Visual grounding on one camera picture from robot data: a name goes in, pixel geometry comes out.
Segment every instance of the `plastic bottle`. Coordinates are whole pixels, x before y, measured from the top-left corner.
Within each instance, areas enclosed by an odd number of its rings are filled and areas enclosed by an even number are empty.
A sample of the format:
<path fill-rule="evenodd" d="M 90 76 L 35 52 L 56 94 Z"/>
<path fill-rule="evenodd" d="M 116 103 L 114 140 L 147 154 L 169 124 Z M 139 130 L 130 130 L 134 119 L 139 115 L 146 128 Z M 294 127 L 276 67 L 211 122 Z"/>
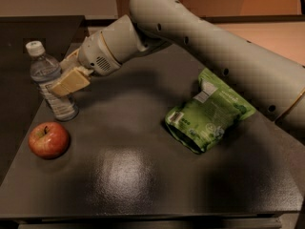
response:
<path fill-rule="evenodd" d="M 76 117 L 78 107 L 71 95 L 58 97 L 48 90 L 52 82 L 61 75 L 58 61 L 46 54 L 40 41 L 31 41 L 26 48 L 31 57 L 30 77 L 36 83 L 55 118 L 59 121 L 68 121 Z"/>

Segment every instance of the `skin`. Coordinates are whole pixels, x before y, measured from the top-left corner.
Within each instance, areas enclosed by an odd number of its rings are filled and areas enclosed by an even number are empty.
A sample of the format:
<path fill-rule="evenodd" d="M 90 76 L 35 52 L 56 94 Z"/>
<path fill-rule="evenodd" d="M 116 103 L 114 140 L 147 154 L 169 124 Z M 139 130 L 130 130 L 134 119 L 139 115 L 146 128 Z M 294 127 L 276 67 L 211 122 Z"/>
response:
<path fill-rule="evenodd" d="M 69 133 L 57 122 L 45 122 L 36 126 L 29 135 L 31 151 L 43 158 L 56 158 L 68 149 Z"/>

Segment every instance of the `bottle cap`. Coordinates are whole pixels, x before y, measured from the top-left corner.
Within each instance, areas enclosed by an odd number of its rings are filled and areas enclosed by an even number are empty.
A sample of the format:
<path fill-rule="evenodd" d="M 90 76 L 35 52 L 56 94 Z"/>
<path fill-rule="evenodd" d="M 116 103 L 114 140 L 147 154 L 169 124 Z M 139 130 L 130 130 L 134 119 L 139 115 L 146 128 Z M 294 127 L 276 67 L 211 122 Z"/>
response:
<path fill-rule="evenodd" d="M 26 45 L 30 56 L 40 56 L 45 52 L 45 48 L 40 41 L 31 41 Z"/>

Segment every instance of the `apple stem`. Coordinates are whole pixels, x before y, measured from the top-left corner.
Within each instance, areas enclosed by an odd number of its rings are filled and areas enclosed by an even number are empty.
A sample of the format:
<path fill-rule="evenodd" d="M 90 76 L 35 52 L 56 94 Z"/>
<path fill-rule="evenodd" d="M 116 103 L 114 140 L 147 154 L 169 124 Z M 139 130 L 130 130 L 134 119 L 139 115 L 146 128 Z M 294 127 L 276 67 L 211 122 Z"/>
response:
<path fill-rule="evenodd" d="M 45 127 L 44 133 L 46 134 L 48 132 L 48 126 Z"/>

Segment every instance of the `green bag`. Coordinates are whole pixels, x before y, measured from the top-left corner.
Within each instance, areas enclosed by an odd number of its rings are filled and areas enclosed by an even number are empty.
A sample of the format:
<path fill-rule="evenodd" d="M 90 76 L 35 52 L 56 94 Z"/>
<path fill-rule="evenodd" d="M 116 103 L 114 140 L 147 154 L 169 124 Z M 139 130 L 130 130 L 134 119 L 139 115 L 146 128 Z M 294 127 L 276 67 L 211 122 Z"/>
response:
<path fill-rule="evenodd" d="M 255 108 L 207 68 L 198 79 L 201 92 L 170 110 L 165 122 L 174 138 L 201 154 L 228 128 L 254 114 Z"/>

